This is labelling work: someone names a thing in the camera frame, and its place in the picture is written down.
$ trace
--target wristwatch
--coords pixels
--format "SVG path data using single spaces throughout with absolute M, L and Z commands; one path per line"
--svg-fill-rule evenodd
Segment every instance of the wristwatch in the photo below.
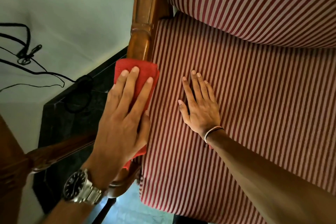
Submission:
M 88 170 L 74 172 L 66 181 L 63 189 L 63 199 L 69 202 L 98 204 L 106 192 L 95 188 L 88 179 Z

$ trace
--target bracelet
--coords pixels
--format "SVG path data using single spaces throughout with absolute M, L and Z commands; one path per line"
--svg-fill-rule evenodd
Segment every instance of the bracelet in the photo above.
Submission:
M 213 127 L 212 129 L 210 129 L 207 133 L 205 133 L 205 136 L 204 136 L 204 141 L 206 142 L 206 143 L 208 143 L 207 142 L 207 136 L 210 134 L 210 133 L 212 133 L 212 132 L 214 132 L 214 131 L 216 131 L 216 130 L 219 130 L 219 129 L 223 129 L 221 126 L 215 126 L 215 127 Z

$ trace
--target red striped upholstery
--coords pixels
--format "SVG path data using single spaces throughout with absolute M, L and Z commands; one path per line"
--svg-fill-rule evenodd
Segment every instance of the red striped upholstery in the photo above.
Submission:
M 201 72 L 222 125 L 249 149 L 336 195 L 336 50 L 253 44 L 180 13 L 159 22 L 141 201 L 212 223 L 263 223 L 223 161 L 184 123 L 181 78 Z
M 239 38 L 289 47 L 336 47 L 336 0 L 169 0 Z

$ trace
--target backrest cushion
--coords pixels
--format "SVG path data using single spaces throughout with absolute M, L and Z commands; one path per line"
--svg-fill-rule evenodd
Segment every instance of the backrest cushion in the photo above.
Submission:
M 336 0 L 169 0 L 180 11 L 242 39 L 336 48 Z

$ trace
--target finger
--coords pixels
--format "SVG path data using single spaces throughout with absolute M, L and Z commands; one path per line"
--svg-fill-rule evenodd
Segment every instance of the finger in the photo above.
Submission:
M 188 109 L 186 104 L 182 100 L 178 100 L 180 112 L 182 114 L 182 118 L 185 124 L 189 125 L 190 124 L 190 116 L 188 114 Z
M 151 92 L 153 85 L 153 78 L 149 77 L 142 87 L 140 94 L 138 95 L 136 102 L 134 103 L 132 110 L 129 112 L 128 117 L 132 119 L 134 122 L 139 123 L 141 114 L 144 111 L 145 105 L 147 103 L 147 99 Z
M 213 92 L 213 89 L 211 87 L 211 85 L 207 82 L 207 81 L 204 81 L 205 82 L 205 85 L 207 86 L 207 89 L 208 89 L 208 94 L 209 94 L 209 98 L 212 102 L 215 102 L 217 103 L 216 101 L 216 98 L 215 98 L 215 94 Z
M 129 72 L 124 70 L 121 72 L 117 79 L 117 82 L 112 86 L 112 89 L 107 94 L 107 100 L 105 103 L 105 110 L 109 112 L 114 112 L 119 105 L 121 96 L 123 95 L 123 90 L 127 80 Z
M 192 87 L 194 89 L 195 97 L 196 97 L 196 102 L 199 103 L 203 100 L 202 93 L 200 86 L 198 84 L 197 76 L 196 76 L 196 71 L 193 70 L 191 71 L 191 82 L 192 82 Z
M 196 104 L 196 101 L 195 101 L 193 92 L 191 91 L 191 88 L 189 86 L 189 83 L 188 83 L 186 77 L 182 77 L 182 84 L 183 84 L 184 92 L 185 92 L 185 95 L 187 97 L 188 105 L 189 105 L 189 108 L 190 108 L 190 107 L 192 107 L 193 104 Z
M 196 76 L 199 83 L 199 87 L 201 88 L 203 99 L 209 100 L 208 89 L 207 86 L 205 85 L 202 75 L 200 73 L 197 73 Z
M 141 117 L 140 131 L 138 134 L 138 139 L 135 143 L 137 151 L 147 144 L 150 128 L 151 128 L 151 121 L 149 119 L 148 110 L 146 110 Z
M 139 68 L 138 67 L 133 67 L 131 72 L 129 73 L 126 84 L 124 87 L 123 94 L 120 99 L 120 103 L 118 105 L 117 111 L 120 112 L 123 117 L 125 117 L 128 113 L 129 110 L 129 105 L 132 102 L 132 98 L 134 95 L 134 88 L 135 88 L 135 83 L 137 81 L 139 75 Z

